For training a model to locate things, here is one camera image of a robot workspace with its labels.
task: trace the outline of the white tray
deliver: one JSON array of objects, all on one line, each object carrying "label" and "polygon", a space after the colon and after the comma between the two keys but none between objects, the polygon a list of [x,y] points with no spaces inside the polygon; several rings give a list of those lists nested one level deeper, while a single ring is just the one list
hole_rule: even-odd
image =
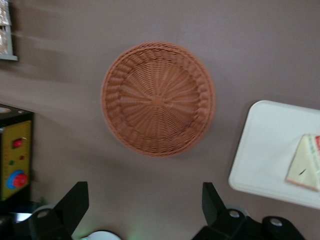
[{"label": "white tray", "polygon": [[249,111],[229,176],[246,193],[320,209],[320,192],[285,182],[303,134],[320,135],[320,110],[273,101]]}]

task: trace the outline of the metal screw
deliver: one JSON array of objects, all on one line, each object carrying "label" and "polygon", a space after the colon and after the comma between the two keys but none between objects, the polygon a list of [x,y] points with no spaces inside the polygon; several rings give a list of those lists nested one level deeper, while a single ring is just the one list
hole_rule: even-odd
[{"label": "metal screw", "polygon": [[282,222],[281,222],[279,219],[277,219],[277,218],[271,218],[271,219],[270,219],[270,222],[271,222],[273,225],[277,226],[277,227],[281,227],[281,226],[282,226]]},{"label": "metal screw", "polygon": [[47,216],[49,213],[49,210],[44,210],[38,213],[38,215],[36,216],[38,219],[43,218],[45,216]]},{"label": "metal screw", "polygon": [[230,215],[231,217],[233,217],[233,218],[239,218],[239,217],[240,217],[240,214],[239,214],[237,211],[235,211],[235,210],[231,210],[231,211],[229,212],[229,215]]}]

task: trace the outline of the brown woven basket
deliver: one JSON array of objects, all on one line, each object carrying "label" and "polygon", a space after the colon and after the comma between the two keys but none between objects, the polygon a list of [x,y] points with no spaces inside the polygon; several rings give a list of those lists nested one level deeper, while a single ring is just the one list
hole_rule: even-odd
[{"label": "brown woven basket", "polygon": [[128,148],[160,158],[198,143],[216,108],[205,66],[167,42],[146,42],[121,54],[107,72],[101,97],[114,135]]}]

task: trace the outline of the yellow control panel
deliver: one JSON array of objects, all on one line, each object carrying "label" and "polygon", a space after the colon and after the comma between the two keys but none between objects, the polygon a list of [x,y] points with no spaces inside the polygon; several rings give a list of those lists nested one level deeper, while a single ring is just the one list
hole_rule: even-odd
[{"label": "yellow control panel", "polygon": [[0,201],[30,184],[32,121],[3,127],[1,134]]}]

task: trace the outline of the yellow machine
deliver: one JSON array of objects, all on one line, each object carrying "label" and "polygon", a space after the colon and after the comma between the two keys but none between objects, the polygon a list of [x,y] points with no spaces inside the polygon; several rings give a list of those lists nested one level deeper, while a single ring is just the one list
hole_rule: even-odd
[{"label": "yellow machine", "polygon": [[30,200],[33,117],[0,104],[0,214]]}]

